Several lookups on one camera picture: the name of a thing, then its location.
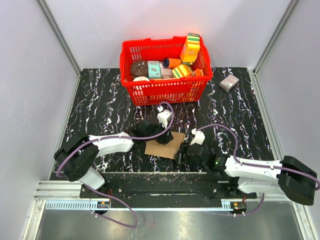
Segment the white wall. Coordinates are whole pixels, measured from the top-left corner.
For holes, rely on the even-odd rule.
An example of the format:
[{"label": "white wall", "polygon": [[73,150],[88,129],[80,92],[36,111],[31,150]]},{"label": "white wall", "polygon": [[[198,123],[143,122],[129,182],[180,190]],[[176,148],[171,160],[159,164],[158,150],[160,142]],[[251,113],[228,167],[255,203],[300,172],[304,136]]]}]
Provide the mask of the white wall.
[{"label": "white wall", "polygon": [[0,239],[23,234],[77,76],[35,0],[0,1]]},{"label": "white wall", "polygon": [[46,0],[81,68],[118,68],[122,42],[189,32],[214,67],[253,68],[290,0]]},{"label": "white wall", "polygon": [[[320,177],[320,1],[302,0],[258,76],[285,155]],[[310,207],[320,233],[320,194]]]}]

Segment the basket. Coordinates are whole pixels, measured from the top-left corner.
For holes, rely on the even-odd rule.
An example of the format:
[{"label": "basket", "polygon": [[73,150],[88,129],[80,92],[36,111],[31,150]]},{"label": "basket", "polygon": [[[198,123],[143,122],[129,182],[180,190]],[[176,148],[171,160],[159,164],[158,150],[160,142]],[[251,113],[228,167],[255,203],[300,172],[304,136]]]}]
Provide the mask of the basket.
[{"label": "basket", "polygon": [[203,76],[188,76],[180,79],[150,79],[133,81],[130,66],[134,61],[160,61],[165,58],[178,59],[187,37],[172,39],[125,41],[120,55],[121,83],[127,89],[133,104],[155,105],[168,103],[196,102],[200,99],[206,84],[212,79],[208,51],[200,37],[200,51],[191,66],[193,70],[203,70]]}]

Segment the cardboard square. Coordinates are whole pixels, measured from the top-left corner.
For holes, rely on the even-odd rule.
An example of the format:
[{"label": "cardboard square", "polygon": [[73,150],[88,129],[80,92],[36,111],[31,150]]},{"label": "cardboard square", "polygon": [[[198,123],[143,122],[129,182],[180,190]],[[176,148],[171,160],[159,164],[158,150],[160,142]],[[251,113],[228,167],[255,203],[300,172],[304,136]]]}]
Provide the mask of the cardboard square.
[{"label": "cardboard square", "polygon": [[171,132],[173,140],[168,144],[162,145],[156,140],[146,142],[144,154],[175,159],[174,155],[179,151],[180,144],[185,140],[185,134],[181,132]]}]

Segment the black marble table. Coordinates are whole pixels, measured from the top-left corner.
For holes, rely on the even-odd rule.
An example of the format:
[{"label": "black marble table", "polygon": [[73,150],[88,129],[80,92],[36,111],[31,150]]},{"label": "black marble table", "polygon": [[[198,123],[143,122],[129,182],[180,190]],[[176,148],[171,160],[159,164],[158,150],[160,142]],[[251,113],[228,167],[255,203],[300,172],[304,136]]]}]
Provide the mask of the black marble table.
[{"label": "black marble table", "polygon": [[[273,159],[270,143],[259,111],[254,89],[246,68],[217,67],[198,102],[172,104],[175,119],[172,131],[185,133],[217,123],[231,128],[237,135],[237,156],[246,159]],[[229,93],[219,87],[228,75],[239,78]],[[84,69],[73,102],[63,141],[74,133],[89,135],[117,134],[147,115],[156,115],[156,106],[134,106],[121,85],[118,68]],[[207,128],[204,144],[215,153],[231,153],[233,137],[224,129]],[[145,155],[145,143],[134,151],[99,157],[94,167],[101,172],[201,172],[200,167],[178,165],[175,160]]]}]

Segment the teal box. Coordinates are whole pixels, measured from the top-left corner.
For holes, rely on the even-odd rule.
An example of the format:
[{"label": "teal box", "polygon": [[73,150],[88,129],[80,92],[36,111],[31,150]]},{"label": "teal box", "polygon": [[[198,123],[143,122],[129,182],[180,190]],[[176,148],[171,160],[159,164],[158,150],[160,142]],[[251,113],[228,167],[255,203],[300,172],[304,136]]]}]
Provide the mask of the teal box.
[{"label": "teal box", "polygon": [[161,79],[161,70],[159,61],[148,61],[148,78]]}]

